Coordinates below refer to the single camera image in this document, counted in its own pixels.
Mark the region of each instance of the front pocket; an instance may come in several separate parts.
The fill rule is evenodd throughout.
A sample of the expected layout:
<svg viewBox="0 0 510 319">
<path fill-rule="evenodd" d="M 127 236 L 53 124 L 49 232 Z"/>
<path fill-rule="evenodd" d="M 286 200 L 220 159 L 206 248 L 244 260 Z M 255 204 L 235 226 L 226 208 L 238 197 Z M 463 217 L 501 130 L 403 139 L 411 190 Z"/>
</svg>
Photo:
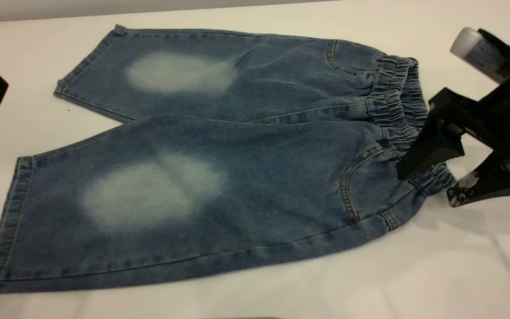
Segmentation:
<svg viewBox="0 0 510 319">
<path fill-rule="evenodd" d="M 348 167 L 344 174 L 342 175 L 342 179 L 340 180 L 340 193 L 342 195 L 342 200 L 344 202 L 344 208 L 348 213 L 348 217 L 350 219 L 350 224 L 354 224 L 358 222 L 362 217 L 359 215 L 358 210 L 354 204 L 354 200 L 350 196 L 350 182 L 352 181 L 352 177 L 358 168 L 368 162 L 370 159 L 388 151 L 387 148 L 382 147 L 381 145 L 376 145 L 364 151 L 360 156 L 356 157 L 354 161 L 354 165 Z M 375 181 L 371 180 L 370 187 L 375 187 Z"/>
</svg>

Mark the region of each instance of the faded patch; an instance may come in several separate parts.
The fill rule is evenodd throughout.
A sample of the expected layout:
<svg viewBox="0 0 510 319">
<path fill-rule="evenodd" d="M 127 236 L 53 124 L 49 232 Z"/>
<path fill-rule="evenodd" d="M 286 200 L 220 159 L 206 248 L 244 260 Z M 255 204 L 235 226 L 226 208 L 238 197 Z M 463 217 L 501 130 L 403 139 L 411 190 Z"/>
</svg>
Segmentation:
<svg viewBox="0 0 510 319">
<path fill-rule="evenodd" d="M 148 92 L 223 93 L 237 71 L 232 61 L 152 53 L 133 62 L 126 75 L 134 87 Z"/>
<path fill-rule="evenodd" d="M 224 182 L 225 174 L 209 163 L 170 154 L 97 178 L 82 205 L 101 228 L 146 228 L 197 214 Z"/>
</svg>

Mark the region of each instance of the seam stitching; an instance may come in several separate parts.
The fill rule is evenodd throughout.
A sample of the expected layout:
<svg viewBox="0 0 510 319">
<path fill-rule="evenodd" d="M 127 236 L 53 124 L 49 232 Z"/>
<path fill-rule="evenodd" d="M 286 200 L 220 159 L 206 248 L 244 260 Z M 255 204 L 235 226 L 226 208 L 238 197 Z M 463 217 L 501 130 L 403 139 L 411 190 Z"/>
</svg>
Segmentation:
<svg viewBox="0 0 510 319">
<path fill-rule="evenodd" d="M 383 142 L 383 146 L 391 152 L 391 156 L 393 159 L 397 158 L 397 154 L 395 153 L 393 147 L 389 143 L 390 139 L 388 139 L 387 135 L 390 135 L 385 128 L 381 128 L 381 141 Z"/>
<path fill-rule="evenodd" d="M 9 262 L 9 258 L 11 257 L 11 252 L 12 252 L 13 246 L 15 244 L 15 238 L 17 236 L 17 228 L 19 228 L 19 220 L 21 218 L 21 213 L 23 212 L 23 206 L 25 204 L 25 199 L 27 198 L 27 192 L 29 190 L 29 186 L 31 185 L 31 179 L 35 175 L 35 168 L 33 166 L 33 161 L 32 161 L 32 157 L 31 156 L 29 157 L 29 164 L 30 164 L 30 167 L 31 167 L 31 172 L 29 174 L 29 179 L 27 180 L 27 184 L 25 185 L 25 191 L 23 192 L 23 198 L 21 200 L 21 206 L 20 206 L 19 211 L 17 213 L 17 218 L 16 218 L 16 221 L 15 221 L 15 226 L 13 228 L 13 234 L 12 234 L 11 242 L 9 243 L 8 253 L 5 256 L 4 264 L 2 265 L 2 267 L 0 269 L 0 281 L 1 281 L 1 275 L 3 274 L 5 267 L 7 266 L 8 262 Z"/>
<path fill-rule="evenodd" d="M 17 175 L 18 175 L 18 172 L 19 172 L 19 167 L 20 165 L 22 164 L 22 162 L 20 162 L 19 159 L 17 159 L 17 162 L 15 164 L 15 170 L 13 172 L 13 178 L 12 178 L 12 183 L 11 185 L 9 186 L 9 190 L 12 190 L 13 188 L 15 188 L 16 184 L 17 184 Z M 6 200 L 5 200 L 5 204 L 4 204 L 4 208 L 2 209 L 2 216 L 0 218 L 0 233 L 2 231 L 2 228 L 4 226 L 4 217 L 5 217 L 5 212 L 7 212 L 8 210 L 8 207 L 9 207 L 9 202 L 12 201 L 11 199 L 11 194 L 10 192 L 8 192 L 7 194 L 7 197 L 6 197 Z"/>
<path fill-rule="evenodd" d="M 397 221 L 397 218 L 394 216 L 394 214 L 390 210 L 386 210 L 385 213 L 391 220 L 392 228 L 393 230 L 396 230 L 399 227 L 399 222 Z"/>
<path fill-rule="evenodd" d="M 126 29 L 125 32 L 126 32 L 126 34 L 131 34 L 131 35 L 150 36 L 151 38 L 154 38 L 154 35 L 229 35 L 229 36 L 246 36 L 249 38 L 266 38 L 266 37 L 273 36 L 273 37 L 281 37 L 281 38 L 324 40 L 324 39 L 320 39 L 320 38 L 312 38 L 309 36 L 280 35 L 280 34 L 249 34 L 249 33 L 242 34 L 241 32 L 233 33 L 233 31 L 229 32 L 229 33 L 225 32 L 225 31 L 221 31 L 221 32 L 156 32 L 156 33 L 155 32 L 144 32 L 144 33 L 139 33 L 139 32 L 132 32 L 134 30 L 139 30 L 139 29 Z"/>
<path fill-rule="evenodd" d="M 391 225 L 391 222 L 389 222 L 389 220 L 387 219 L 385 214 L 380 213 L 379 215 L 385 220 L 385 222 L 387 223 L 387 226 L 389 226 L 389 231 L 393 231 L 393 226 Z"/>
<path fill-rule="evenodd" d="M 373 151 L 375 148 L 378 148 L 379 146 L 377 145 L 376 147 L 373 147 L 373 148 L 370 148 L 368 151 L 366 151 L 365 153 L 368 153 L 368 152 L 371 152 Z M 354 218 L 354 222 L 358 222 L 359 221 L 359 214 L 355 208 L 355 205 L 354 205 L 354 202 L 352 200 L 352 197 L 350 196 L 350 192 L 349 192 L 349 186 L 350 186 L 350 180 L 352 179 L 352 175 L 353 173 L 355 172 L 356 169 L 358 169 L 363 163 L 367 162 L 370 158 L 374 157 L 374 156 L 377 156 L 383 152 L 387 151 L 386 148 L 382 148 L 379 149 L 378 151 L 375 151 L 369 155 L 367 155 L 365 158 L 363 158 L 361 161 L 359 161 L 349 172 L 348 172 L 348 175 L 346 177 L 346 183 L 345 183 L 345 186 L 344 186 L 344 190 L 345 190 L 345 197 L 348 199 L 347 201 L 345 200 L 343 194 L 342 194 L 342 200 L 344 202 L 344 205 L 346 206 L 346 210 L 350 210 L 352 212 L 352 216 Z"/>
<path fill-rule="evenodd" d="M 124 123 L 122 125 L 119 125 L 117 127 L 114 127 L 108 131 L 105 131 L 104 133 L 114 133 L 113 130 L 116 130 L 116 129 L 121 129 L 121 128 L 125 128 L 127 127 L 128 125 L 131 125 L 131 123 Z M 50 157 L 54 157 L 56 155 L 60 155 L 62 153 L 65 153 L 65 152 L 69 152 L 69 151 L 72 151 L 74 149 L 77 149 L 77 148 L 80 148 L 80 147 L 83 147 L 89 143 L 93 143 L 93 142 L 96 142 L 96 141 L 99 141 L 101 139 L 105 139 L 106 137 L 110 136 L 110 134 L 104 134 L 100 137 L 96 137 L 95 135 L 88 138 L 87 140 L 83 140 L 83 141 L 79 141 L 77 143 L 74 143 L 74 144 L 70 144 L 70 145 L 67 145 L 65 146 L 64 148 L 66 148 L 64 151 L 61 151 L 61 152 L 57 152 L 57 153 L 52 153 L 52 154 L 48 154 L 46 156 L 42 156 L 42 157 L 36 157 L 37 161 L 41 161 L 41 160 L 44 160 L 44 159 L 47 159 L 47 158 L 50 158 Z"/>
<path fill-rule="evenodd" d="M 68 97 L 69 99 L 76 101 L 77 103 L 81 104 L 82 107 L 83 107 L 83 105 L 87 105 L 89 107 L 95 107 L 96 109 L 101 109 L 102 111 L 106 111 L 106 112 L 111 113 L 111 114 L 119 115 L 120 117 L 125 117 L 128 120 L 134 120 L 133 117 L 128 117 L 128 116 L 123 115 L 121 113 L 113 112 L 113 111 L 111 111 L 109 109 L 104 109 L 103 107 L 95 106 L 95 105 L 93 105 L 93 104 L 91 104 L 89 102 L 86 102 L 86 101 L 80 101 L 79 99 L 76 99 L 75 97 L 71 97 L 71 96 L 67 95 L 66 93 L 62 93 L 62 96 L 63 97 Z"/>
<path fill-rule="evenodd" d="M 336 48 L 337 40 L 328 40 L 328 52 L 326 52 L 326 58 L 332 67 L 338 70 L 344 70 L 334 59 L 334 49 Z"/>
<path fill-rule="evenodd" d="M 320 111 L 321 109 L 335 109 L 336 107 L 348 107 L 351 105 L 359 105 L 361 103 L 362 102 L 348 103 L 348 104 L 344 104 L 344 105 L 322 106 L 322 107 L 317 107 L 315 109 L 306 109 L 304 111 L 299 111 L 299 112 L 294 112 L 294 113 L 275 115 L 274 117 L 265 117 L 265 119 L 253 121 L 251 123 L 264 123 L 266 121 L 271 123 L 272 121 L 275 121 L 275 119 L 279 119 L 281 117 L 290 117 L 291 115 L 298 115 L 298 114 L 309 113 L 309 112 L 313 112 L 313 111 Z"/>
<path fill-rule="evenodd" d="M 77 71 L 77 72 L 75 73 L 75 75 L 72 77 L 72 79 L 69 79 L 68 81 L 66 81 L 66 82 L 65 82 L 64 86 L 63 86 L 63 87 L 62 87 L 62 89 L 60 90 L 60 93 L 61 93 L 61 94 L 65 94 L 65 93 L 68 91 L 68 89 L 66 89 L 66 87 L 67 87 L 69 84 L 71 84 L 71 83 L 72 83 L 72 81 L 74 81 L 76 78 L 78 78 L 78 76 L 79 76 L 79 75 L 80 75 L 80 74 L 81 74 L 84 70 L 86 70 L 86 68 L 87 68 L 87 67 L 89 67 L 89 66 L 93 63 L 93 61 L 95 61 L 95 60 L 96 60 L 99 56 L 101 56 L 101 55 L 102 55 L 105 51 L 107 51 L 107 49 L 109 49 L 109 48 L 110 48 L 110 47 L 111 47 L 111 46 L 112 46 L 112 45 L 113 45 L 113 44 L 114 44 L 114 43 L 115 43 L 115 42 L 116 42 L 119 38 L 121 38 L 121 37 L 122 37 L 121 35 L 116 34 L 114 31 L 115 31 L 115 30 L 110 31 L 110 32 L 112 32 L 112 34 L 115 34 L 115 35 L 116 35 L 116 36 L 115 36 L 115 39 L 113 39 L 113 40 L 112 40 L 109 44 L 107 44 L 107 46 L 106 46 L 106 47 L 105 47 L 105 48 L 104 48 L 104 49 L 103 49 L 100 53 L 98 53 L 95 57 L 93 57 L 93 58 L 92 58 L 92 60 L 90 60 L 88 63 L 85 63 L 84 67 L 83 67 L 83 68 L 81 68 L 81 70 Z"/>
<path fill-rule="evenodd" d="M 366 97 L 365 98 L 365 107 L 366 107 L 366 112 L 367 112 L 367 118 L 368 120 L 371 122 L 371 123 L 374 123 L 374 119 L 373 117 L 371 117 L 371 106 L 369 104 L 369 99 Z"/>
<path fill-rule="evenodd" d="M 379 58 L 379 62 L 377 62 L 377 67 L 375 68 L 375 72 L 373 73 L 373 78 L 371 79 L 371 86 L 369 87 L 369 91 L 371 93 L 373 93 L 373 88 L 379 81 L 379 70 L 381 70 L 381 63 L 383 62 L 384 57 L 385 57 L 384 54 L 381 55 L 381 57 Z"/>
<path fill-rule="evenodd" d="M 340 196 L 342 196 L 342 202 L 344 203 L 344 210 L 346 211 L 346 214 L 348 214 L 348 218 L 350 219 L 350 224 L 354 224 L 357 221 L 354 220 L 354 214 L 352 212 L 352 209 L 350 208 L 349 199 L 346 198 L 346 194 L 344 193 L 344 177 L 346 176 L 345 172 L 348 169 L 344 170 L 344 173 L 340 176 Z"/>
<path fill-rule="evenodd" d="M 318 236 L 323 236 L 323 235 L 326 235 L 326 234 L 329 234 L 329 233 L 332 233 L 332 232 L 336 232 L 336 231 L 338 231 L 338 230 L 342 230 L 343 228 L 348 228 L 348 227 L 351 227 L 351 226 L 352 226 L 352 225 L 345 225 L 345 226 L 342 226 L 342 227 L 336 228 L 336 229 L 334 229 L 334 230 L 329 230 L 329 231 L 324 232 L 324 233 L 315 234 L 315 235 L 308 236 L 308 237 L 305 237 L 305 238 L 300 238 L 299 240 L 293 240 L 293 241 L 286 242 L 286 243 L 279 244 L 279 245 L 270 245 L 270 246 L 253 246 L 253 247 L 249 247 L 249 248 L 235 249 L 235 250 L 228 250 L 228 251 L 225 251 L 225 252 L 217 252 L 217 253 L 211 253 L 211 254 L 206 254 L 206 255 L 194 256 L 194 257 L 190 257 L 190 258 L 186 258 L 186 259 L 180 259 L 180 260 L 177 260 L 177 261 L 164 262 L 164 263 L 154 263 L 154 264 L 151 264 L 151 265 L 144 265 L 144 266 L 130 267 L 130 268 L 127 268 L 127 269 L 121 269 L 121 270 L 102 271 L 102 272 L 94 272 L 94 273 L 91 273 L 91 274 L 70 275 L 70 276 L 41 277 L 41 278 L 33 278 L 33 279 L 7 279 L 7 280 L 1 280 L 1 281 L 25 281 L 25 280 L 62 279 L 62 278 L 69 278 L 69 277 L 81 277 L 81 276 L 91 276 L 91 275 L 99 275 L 99 274 L 109 274 L 109 273 L 112 273 L 112 272 L 119 272 L 119 271 L 134 270 L 134 269 L 145 268 L 145 267 L 162 266 L 162 265 L 168 265 L 168 264 L 171 264 L 171 263 L 184 262 L 184 261 L 189 261 L 189 260 L 193 260 L 193 259 L 197 259 L 197 258 L 208 257 L 208 256 L 214 256 L 214 255 L 219 255 L 219 254 L 228 254 L 228 253 L 236 253 L 236 252 L 242 252 L 242 251 L 249 251 L 249 250 L 251 250 L 251 249 L 253 249 L 253 248 L 273 248 L 273 247 L 278 247 L 278 246 L 290 245 L 290 244 L 293 244 L 293 243 L 295 243 L 295 242 L 300 242 L 300 241 L 309 240 L 309 239 L 311 239 L 311 238 L 318 237 Z"/>
</svg>

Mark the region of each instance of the hem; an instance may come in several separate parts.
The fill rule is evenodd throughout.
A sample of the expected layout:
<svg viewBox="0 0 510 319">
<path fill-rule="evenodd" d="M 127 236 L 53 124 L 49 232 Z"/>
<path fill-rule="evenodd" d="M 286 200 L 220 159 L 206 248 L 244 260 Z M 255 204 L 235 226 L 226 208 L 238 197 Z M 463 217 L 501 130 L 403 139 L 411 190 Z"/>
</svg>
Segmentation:
<svg viewBox="0 0 510 319">
<path fill-rule="evenodd" d="M 196 279 L 343 252 L 382 237 L 390 230 L 385 218 L 376 214 L 337 230 L 276 246 L 257 246 L 94 274 L 36 279 L 3 278 L 0 279 L 0 293 L 103 289 Z"/>
<path fill-rule="evenodd" d="M 24 200 L 33 174 L 32 158 L 17 158 L 13 180 L 0 219 L 0 280 L 12 254 Z"/>
<path fill-rule="evenodd" d="M 125 35 L 126 32 L 127 29 L 124 26 L 116 24 L 115 28 L 111 30 L 105 36 L 105 38 L 101 40 L 101 42 L 99 42 L 97 47 L 93 49 L 93 51 L 86 58 L 84 58 L 84 60 L 82 60 L 71 72 L 69 72 L 65 77 L 63 77 L 57 82 L 56 88 L 54 89 L 53 93 L 54 96 L 65 99 L 66 101 L 69 101 L 81 107 L 90 109 L 91 111 L 94 111 L 101 115 L 105 115 L 106 117 L 115 119 L 116 121 L 126 122 L 127 119 L 131 119 L 124 115 L 113 113 L 112 111 L 101 109 L 89 103 L 79 101 L 76 98 L 76 96 L 68 95 L 69 91 L 68 87 L 72 83 L 72 81 L 74 81 L 89 65 L 91 65 L 91 63 L 95 61 L 97 57 L 101 55 L 101 53 L 104 53 L 105 50 L 107 50 L 117 39 L 119 39 L 119 37 Z"/>
</svg>

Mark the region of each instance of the blue denim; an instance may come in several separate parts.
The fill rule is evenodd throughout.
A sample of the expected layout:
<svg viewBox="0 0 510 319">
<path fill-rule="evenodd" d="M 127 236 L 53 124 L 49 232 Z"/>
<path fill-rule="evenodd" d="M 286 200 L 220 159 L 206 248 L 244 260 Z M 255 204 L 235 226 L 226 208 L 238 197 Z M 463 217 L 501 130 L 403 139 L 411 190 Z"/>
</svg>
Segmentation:
<svg viewBox="0 0 510 319">
<path fill-rule="evenodd" d="M 343 40 L 116 26 L 57 97 L 123 122 L 18 158 L 0 293 L 161 283 L 351 249 L 453 183 L 396 163 L 417 61 Z"/>
</svg>

